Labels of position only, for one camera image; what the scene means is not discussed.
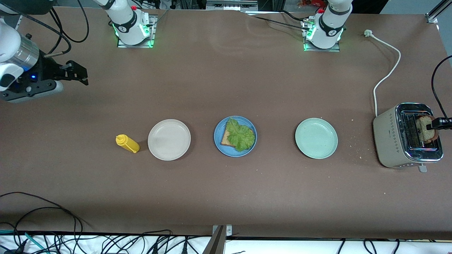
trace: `light green plate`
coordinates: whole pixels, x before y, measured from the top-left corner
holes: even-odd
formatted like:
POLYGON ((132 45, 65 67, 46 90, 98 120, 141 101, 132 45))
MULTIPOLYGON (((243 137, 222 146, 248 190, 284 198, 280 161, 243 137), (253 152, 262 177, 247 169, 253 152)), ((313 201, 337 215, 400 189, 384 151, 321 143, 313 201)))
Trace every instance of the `light green plate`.
POLYGON ((305 155, 314 159, 324 159, 336 151, 338 135, 327 121, 309 118, 298 125, 295 142, 305 155))

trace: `toaster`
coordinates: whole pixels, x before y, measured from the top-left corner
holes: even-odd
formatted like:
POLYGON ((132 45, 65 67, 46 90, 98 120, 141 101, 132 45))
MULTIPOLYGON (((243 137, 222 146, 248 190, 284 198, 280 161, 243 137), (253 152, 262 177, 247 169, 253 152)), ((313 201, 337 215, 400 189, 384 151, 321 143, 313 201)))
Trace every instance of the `toaster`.
POLYGON ((421 103, 400 103, 373 120, 373 133, 379 161, 388 168, 417 166, 427 172, 426 164, 442 159, 440 139, 424 143, 419 137, 416 120, 432 110, 421 103))

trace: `white power cable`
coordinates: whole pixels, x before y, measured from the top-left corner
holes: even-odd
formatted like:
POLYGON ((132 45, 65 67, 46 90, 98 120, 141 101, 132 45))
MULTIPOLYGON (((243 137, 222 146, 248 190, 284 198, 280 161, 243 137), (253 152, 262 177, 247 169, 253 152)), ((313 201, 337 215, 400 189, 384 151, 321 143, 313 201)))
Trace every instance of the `white power cable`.
POLYGON ((384 78, 382 78, 382 79, 375 85, 375 87, 373 88, 373 102, 374 102, 374 106, 375 106, 375 117, 377 117, 377 116, 378 116, 377 94, 375 93, 375 91, 377 90, 377 87, 378 87, 385 79, 387 79, 389 76, 391 76, 392 72, 396 69, 397 65, 399 65, 400 58, 402 57, 402 53, 400 53, 400 51, 399 51, 398 49, 396 49, 394 46, 392 46, 392 45, 390 45, 390 44, 388 44, 388 43, 386 43, 386 42, 384 42, 384 41, 378 39, 377 37, 375 37, 375 36, 372 34, 372 30, 366 30, 366 31, 364 31, 364 36, 365 36, 365 37, 372 37, 372 38, 376 39, 377 41, 379 41, 379 42, 381 42, 381 43, 383 43, 383 44, 385 44, 385 45, 387 45, 387 46, 389 46, 389 47, 395 49, 395 51, 397 51, 397 53, 399 53, 399 59, 398 59, 397 62, 395 63, 395 65, 394 65, 394 67, 392 68, 392 70, 388 73, 388 75, 386 75, 384 78))

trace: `toaster lever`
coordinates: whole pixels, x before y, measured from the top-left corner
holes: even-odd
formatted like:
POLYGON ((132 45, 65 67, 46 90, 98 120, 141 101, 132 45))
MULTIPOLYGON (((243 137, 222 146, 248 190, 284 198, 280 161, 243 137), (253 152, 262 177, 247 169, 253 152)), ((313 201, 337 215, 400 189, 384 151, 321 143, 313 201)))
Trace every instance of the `toaster lever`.
POLYGON ((421 172, 421 173, 427 172, 427 166, 425 166, 424 164, 419 165, 418 169, 419 169, 419 172, 421 172))

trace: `lettuce leaf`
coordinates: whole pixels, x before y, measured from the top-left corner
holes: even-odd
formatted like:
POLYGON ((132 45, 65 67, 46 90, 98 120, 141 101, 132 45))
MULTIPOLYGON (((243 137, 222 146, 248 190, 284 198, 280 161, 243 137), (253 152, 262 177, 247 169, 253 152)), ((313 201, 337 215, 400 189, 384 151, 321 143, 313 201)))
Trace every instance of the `lettuce leaf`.
POLYGON ((226 130, 229 132, 227 139, 239 152, 251 148, 256 141, 253 131, 233 118, 227 121, 226 130))

